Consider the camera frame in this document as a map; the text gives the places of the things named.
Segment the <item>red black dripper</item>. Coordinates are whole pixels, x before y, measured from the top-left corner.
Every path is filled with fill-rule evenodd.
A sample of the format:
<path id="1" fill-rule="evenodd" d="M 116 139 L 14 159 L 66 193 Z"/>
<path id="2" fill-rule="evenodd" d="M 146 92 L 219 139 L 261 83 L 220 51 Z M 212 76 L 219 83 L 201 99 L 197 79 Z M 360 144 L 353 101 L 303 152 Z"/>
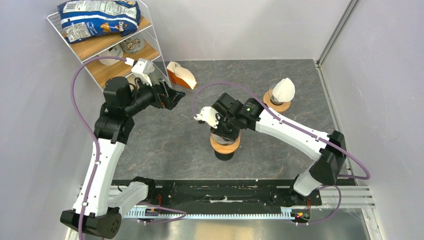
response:
<path id="1" fill-rule="evenodd" d="M 220 161 L 228 161 L 234 156 L 234 152 L 231 153 L 220 153 L 218 151 L 214 152 L 216 158 Z"/>

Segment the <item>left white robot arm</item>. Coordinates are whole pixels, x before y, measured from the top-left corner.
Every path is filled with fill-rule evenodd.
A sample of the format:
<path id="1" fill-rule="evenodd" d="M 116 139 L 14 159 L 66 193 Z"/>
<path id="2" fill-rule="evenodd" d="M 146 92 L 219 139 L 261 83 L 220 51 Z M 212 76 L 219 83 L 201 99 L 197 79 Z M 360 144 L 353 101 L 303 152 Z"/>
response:
<path id="1" fill-rule="evenodd" d="M 88 171 L 76 202 L 64 210 L 60 222 L 78 233 L 112 239 L 117 235 L 123 217 L 138 203 L 152 204 L 159 199 L 156 183 L 137 176 L 117 196 L 110 198 L 110 188 L 117 163 L 135 125 L 134 116 L 148 107 L 172 110 L 186 96 L 160 79 L 143 83 L 137 78 L 130 83 L 117 76 L 109 79 L 103 89 L 104 103 L 89 133 L 93 150 Z"/>

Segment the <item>clear glass dripper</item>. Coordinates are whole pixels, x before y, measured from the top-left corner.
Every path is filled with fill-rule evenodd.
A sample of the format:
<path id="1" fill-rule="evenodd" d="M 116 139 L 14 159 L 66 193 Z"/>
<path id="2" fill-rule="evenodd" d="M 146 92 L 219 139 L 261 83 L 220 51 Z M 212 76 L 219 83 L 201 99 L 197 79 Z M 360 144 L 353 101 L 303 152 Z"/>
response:
<path id="1" fill-rule="evenodd" d="M 273 90 L 274 90 L 274 88 L 273 88 L 273 87 L 270 87 L 270 88 L 269 88 L 269 90 L 268 90 L 268 92 L 267 92 L 267 94 L 268 94 L 268 96 L 269 96 L 269 100 L 270 100 L 270 102 L 271 102 L 273 105 L 275 105 L 275 106 L 280 106 L 280 105 L 282 105 L 282 104 L 283 104 L 283 102 L 278 101 L 278 99 L 277 99 L 276 97 L 274 97 L 274 95 L 273 95 Z"/>

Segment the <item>white paper coffee filter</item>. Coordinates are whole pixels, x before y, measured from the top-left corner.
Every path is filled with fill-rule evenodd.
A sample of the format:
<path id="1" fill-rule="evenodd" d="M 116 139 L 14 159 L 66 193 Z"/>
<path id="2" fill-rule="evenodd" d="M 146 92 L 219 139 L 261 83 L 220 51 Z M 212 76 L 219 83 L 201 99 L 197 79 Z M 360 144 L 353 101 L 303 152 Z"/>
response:
<path id="1" fill-rule="evenodd" d="M 288 77 L 283 78 L 273 87 L 273 95 L 279 102 L 288 103 L 295 96 L 296 88 L 292 80 Z"/>

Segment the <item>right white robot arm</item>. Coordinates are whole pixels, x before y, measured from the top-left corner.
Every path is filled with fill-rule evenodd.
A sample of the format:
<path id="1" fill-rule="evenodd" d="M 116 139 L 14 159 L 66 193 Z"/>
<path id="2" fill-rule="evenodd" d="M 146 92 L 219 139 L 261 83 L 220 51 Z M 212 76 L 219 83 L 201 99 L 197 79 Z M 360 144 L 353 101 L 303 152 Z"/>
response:
<path id="1" fill-rule="evenodd" d="M 245 103 L 223 93 L 212 106 L 200 113 L 211 127 L 211 133 L 234 143 L 241 130 L 252 130 L 272 136 L 306 154 L 313 164 L 296 177 L 288 191 L 289 200 L 300 205 L 320 186 L 332 186 L 346 160 L 345 136 L 314 130 L 282 116 L 263 102 L 251 97 Z"/>

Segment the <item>orange white filter box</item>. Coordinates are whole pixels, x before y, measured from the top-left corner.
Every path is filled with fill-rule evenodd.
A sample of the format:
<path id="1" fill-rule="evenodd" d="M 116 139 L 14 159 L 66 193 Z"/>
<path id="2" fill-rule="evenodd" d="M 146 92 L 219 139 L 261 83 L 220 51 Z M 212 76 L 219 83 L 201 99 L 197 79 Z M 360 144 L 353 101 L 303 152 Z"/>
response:
<path id="1" fill-rule="evenodd" d="M 194 90 L 197 86 L 195 76 L 175 61 L 170 61 L 166 66 L 168 77 L 173 84 Z"/>

